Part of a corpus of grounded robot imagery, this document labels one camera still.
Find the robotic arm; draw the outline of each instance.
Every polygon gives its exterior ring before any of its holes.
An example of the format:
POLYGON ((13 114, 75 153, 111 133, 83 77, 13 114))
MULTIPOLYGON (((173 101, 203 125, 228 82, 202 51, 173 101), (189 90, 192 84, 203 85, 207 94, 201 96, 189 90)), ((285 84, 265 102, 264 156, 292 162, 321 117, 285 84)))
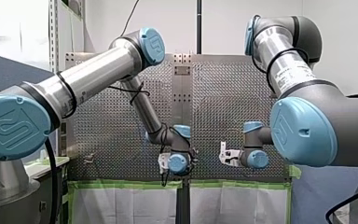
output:
POLYGON ((70 117, 79 105, 120 81, 131 91, 129 96, 134 97, 133 105, 150 142, 172 146, 184 160, 178 170, 183 172, 190 164, 188 142, 178 132, 164 130, 147 95, 138 92, 142 88, 138 73, 161 63, 164 56, 165 47, 159 33, 144 28, 116 39, 107 52, 57 76, 1 91, 0 161, 17 160, 39 149, 60 126, 61 119, 70 117))
MULTIPOLYGON (((358 166, 358 98, 346 97, 313 74, 321 52, 319 30, 307 18, 255 17, 249 22, 246 54, 267 68, 268 83, 279 98, 272 107, 270 129, 263 129, 270 131, 274 146, 288 161, 358 166)), ((269 143, 250 133, 249 139, 269 143)))
MULTIPOLYGON (((61 120, 73 115, 79 105, 118 81, 131 91, 129 96, 150 142, 172 147, 163 161, 162 172, 188 174, 193 165, 188 141, 175 129, 163 127, 147 95, 140 91, 142 85, 137 77, 148 66, 161 63, 164 57, 165 47, 159 33, 144 28, 119 37, 107 52, 57 76, 0 91, 0 205, 15 208, 22 198, 27 200, 25 197, 35 195, 39 185, 29 180, 20 159, 45 144, 48 135, 60 127, 61 120)), ((23 217, 34 223, 37 211, 33 214, 23 217)))

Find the green tape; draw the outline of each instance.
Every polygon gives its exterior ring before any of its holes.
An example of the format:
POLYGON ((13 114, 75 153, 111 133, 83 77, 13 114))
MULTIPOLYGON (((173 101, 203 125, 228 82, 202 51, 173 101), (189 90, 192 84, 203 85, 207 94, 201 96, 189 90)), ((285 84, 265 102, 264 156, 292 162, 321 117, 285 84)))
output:
POLYGON ((74 207, 74 196, 75 196, 75 189, 72 188, 68 184, 68 223, 72 223, 72 213, 73 213, 73 207, 74 207))
POLYGON ((301 170, 294 165, 290 165, 289 166, 289 175, 291 177, 295 177, 296 179, 299 179, 301 177, 301 170))
POLYGON ((289 189, 290 183, 263 183, 256 181, 236 181, 236 180, 192 180, 191 187, 222 188, 222 187, 239 187, 247 189, 289 189))
POLYGON ((171 181, 166 187, 162 187, 158 181, 141 182, 126 180, 86 180, 71 181, 68 186, 73 189, 178 189, 181 188, 180 181, 171 181))
MULTIPOLYGON (((162 187, 160 182, 140 182, 127 180, 85 180, 71 181, 68 183, 71 189, 178 189, 181 188, 180 181, 172 181, 166 187, 162 187)), ((256 181, 235 181, 235 180, 191 180, 192 188, 222 188, 240 187, 247 189, 290 189, 290 183, 263 183, 256 181)))

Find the white wall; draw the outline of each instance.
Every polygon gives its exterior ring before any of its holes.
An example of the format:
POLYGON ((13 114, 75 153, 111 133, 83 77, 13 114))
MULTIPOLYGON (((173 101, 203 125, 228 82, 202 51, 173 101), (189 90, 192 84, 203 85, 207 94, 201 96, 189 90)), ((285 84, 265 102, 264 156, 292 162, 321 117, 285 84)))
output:
POLYGON ((204 0, 202 53, 243 55, 246 25, 254 14, 301 15, 301 10, 298 0, 204 0))
POLYGON ((358 92, 358 1, 303 2, 304 16, 318 25, 324 42, 316 75, 333 81, 345 94, 358 92))
MULTIPOLYGON (((134 2, 86 0, 86 51, 107 50, 123 31, 134 2)), ((162 34, 167 52, 195 51, 196 1, 141 0, 126 33, 145 26, 162 34)))

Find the metal pole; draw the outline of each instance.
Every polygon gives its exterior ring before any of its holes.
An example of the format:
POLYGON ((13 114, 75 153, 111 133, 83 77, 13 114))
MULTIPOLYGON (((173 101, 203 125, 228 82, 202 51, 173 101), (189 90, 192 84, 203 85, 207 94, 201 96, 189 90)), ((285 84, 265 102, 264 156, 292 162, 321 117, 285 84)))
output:
POLYGON ((176 191, 176 224, 190 224, 190 183, 182 181, 182 188, 176 191))
POLYGON ((197 0, 197 54, 201 54, 202 45, 202 0, 197 0))

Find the black joint ring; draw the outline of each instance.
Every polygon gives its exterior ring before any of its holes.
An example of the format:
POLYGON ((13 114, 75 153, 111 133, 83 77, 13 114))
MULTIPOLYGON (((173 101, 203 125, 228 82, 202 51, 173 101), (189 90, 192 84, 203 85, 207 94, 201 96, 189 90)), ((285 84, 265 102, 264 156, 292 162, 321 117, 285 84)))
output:
POLYGON ((63 117, 63 119, 67 119, 69 117, 71 117, 72 115, 75 114, 76 112, 76 109, 77 109, 77 99, 76 99, 76 95, 75 95, 75 92, 74 90, 72 90, 72 87, 65 81, 65 78, 63 78, 61 76, 61 72, 58 72, 57 74, 57 77, 60 79, 60 81, 63 83, 63 85, 66 87, 66 89, 69 91, 69 93, 71 93, 71 97, 72 97, 72 111, 65 115, 63 117))
POLYGON ((290 52, 290 51, 293 51, 293 50, 296 50, 297 52, 300 52, 300 53, 303 53, 304 57, 303 57, 303 60, 306 61, 306 63, 308 64, 308 60, 309 60, 309 56, 308 56, 308 53, 303 50, 303 49, 299 49, 299 48, 290 48, 290 49, 284 49, 282 51, 280 51, 279 53, 277 53, 272 59, 271 61, 269 62, 268 66, 267 66, 267 71, 266 71, 266 80, 267 80, 267 83, 268 83, 268 86, 269 88, 272 90, 272 92, 275 93, 275 90, 272 88, 272 85, 271 85, 271 81, 269 79, 269 73, 271 72, 271 68, 272 68, 272 65, 281 57, 283 56, 284 54, 290 52))
POLYGON ((279 97, 279 100, 287 97, 288 95, 292 94, 294 91, 297 91, 303 87, 308 87, 308 86, 311 86, 311 85, 329 85, 329 86, 332 86, 332 87, 336 87, 336 85, 334 85, 333 83, 329 82, 329 81, 326 81, 326 80, 321 80, 321 79, 314 79, 314 80, 311 80, 311 81, 306 81, 306 82, 301 82, 301 83, 298 83, 296 84, 294 87, 290 88, 288 91, 282 93, 282 95, 279 97))
POLYGON ((120 37, 122 39, 127 40, 128 42, 132 43, 133 46, 136 48, 136 50, 139 52, 139 54, 141 55, 141 61, 142 61, 142 70, 144 70, 146 68, 146 58, 144 55, 144 51, 141 49, 141 47, 139 46, 138 43, 136 43, 133 39, 126 37, 126 36, 122 36, 120 37))

